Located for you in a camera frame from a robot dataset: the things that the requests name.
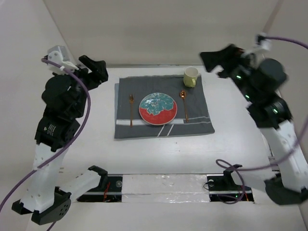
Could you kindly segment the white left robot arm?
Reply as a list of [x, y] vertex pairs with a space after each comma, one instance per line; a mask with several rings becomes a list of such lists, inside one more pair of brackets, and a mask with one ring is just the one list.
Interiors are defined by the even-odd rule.
[[89, 167], [72, 181], [57, 186], [63, 158], [84, 128], [78, 118], [90, 114], [89, 91], [108, 80], [105, 61], [82, 55], [83, 68], [68, 69], [59, 64], [42, 93], [46, 107], [35, 134], [36, 156], [30, 174], [31, 184], [25, 195], [12, 205], [20, 215], [31, 214], [38, 225], [54, 224], [68, 212], [71, 203], [91, 189], [104, 190], [108, 183], [106, 170]]

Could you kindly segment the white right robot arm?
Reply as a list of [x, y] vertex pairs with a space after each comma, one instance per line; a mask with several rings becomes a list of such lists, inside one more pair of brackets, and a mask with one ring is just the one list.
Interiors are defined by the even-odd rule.
[[308, 199], [308, 164], [295, 134], [292, 114], [277, 89], [287, 80], [283, 65], [275, 59], [257, 62], [257, 51], [245, 51], [231, 44], [219, 51], [201, 52], [207, 72], [221, 66], [220, 78], [230, 78], [249, 102], [247, 111], [269, 144], [279, 173], [254, 176], [256, 167], [243, 168], [218, 159], [224, 168], [225, 188], [258, 189], [278, 205], [300, 205]]

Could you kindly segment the pale yellow mug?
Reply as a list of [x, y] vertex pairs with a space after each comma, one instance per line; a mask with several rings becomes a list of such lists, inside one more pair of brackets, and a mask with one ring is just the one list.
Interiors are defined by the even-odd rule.
[[186, 67], [183, 75], [184, 85], [189, 88], [194, 88], [196, 86], [196, 82], [199, 76], [200, 73], [195, 67]]

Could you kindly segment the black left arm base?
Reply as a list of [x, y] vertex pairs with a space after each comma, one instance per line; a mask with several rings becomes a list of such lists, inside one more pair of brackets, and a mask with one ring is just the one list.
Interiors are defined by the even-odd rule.
[[77, 198], [85, 203], [117, 203], [122, 202], [123, 175], [109, 175], [104, 188], [96, 187]]

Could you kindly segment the copper spoon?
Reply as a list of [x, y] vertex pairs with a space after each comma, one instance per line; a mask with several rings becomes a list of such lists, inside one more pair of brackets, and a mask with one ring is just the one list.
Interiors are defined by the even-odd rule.
[[188, 113], [187, 113], [187, 107], [186, 107], [186, 96], [187, 96], [187, 93], [185, 90], [182, 90], [180, 93], [179, 93], [179, 96], [181, 97], [182, 101], [183, 101], [183, 106], [184, 106], [184, 113], [185, 113], [185, 120], [186, 122], [188, 123], [189, 122], [189, 118], [188, 118]]

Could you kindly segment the teal and red plate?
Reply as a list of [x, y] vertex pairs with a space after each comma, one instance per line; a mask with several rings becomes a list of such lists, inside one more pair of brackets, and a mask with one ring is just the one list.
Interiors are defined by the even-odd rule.
[[170, 123], [177, 115], [176, 101], [165, 93], [151, 93], [139, 104], [139, 114], [148, 124], [161, 126]]

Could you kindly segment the grey cloth placemat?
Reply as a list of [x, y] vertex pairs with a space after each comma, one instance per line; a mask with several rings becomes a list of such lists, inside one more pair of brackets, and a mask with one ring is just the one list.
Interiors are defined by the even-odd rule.
[[[185, 120], [183, 101], [179, 96], [182, 90], [187, 93], [185, 101], [188, 123]], [[139, 114], [141, 100], [155, 92], [165, 93], [177, 103], [177, 115], [166, 125], [150, 125]], [[130, 94], [134, 97], [133, 127], [130, 127]], [[193, 136], [214, 132], [201, 78], [197, 79], [194, 88], [184, 85], [182, 75], [127, 77], [115, 84], [115, 139]]]

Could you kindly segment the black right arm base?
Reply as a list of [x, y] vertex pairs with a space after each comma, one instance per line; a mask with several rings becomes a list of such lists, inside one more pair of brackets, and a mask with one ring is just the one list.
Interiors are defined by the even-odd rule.
[[233, 203], [241, 197], [243, 186], [233, 181], [232, 172], [224, 170], [222, 174], [207, 174], [203, 188], [208, 191], [210, 202]]

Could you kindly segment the copper fork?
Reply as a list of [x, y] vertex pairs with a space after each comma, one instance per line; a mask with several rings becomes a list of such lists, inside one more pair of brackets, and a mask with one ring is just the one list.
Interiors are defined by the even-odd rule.
[[133, 94], [130, 94], [129, 96], [129, 103], [130, 103], [130, 127], [133, 127], [133, 104], [134, 104]]

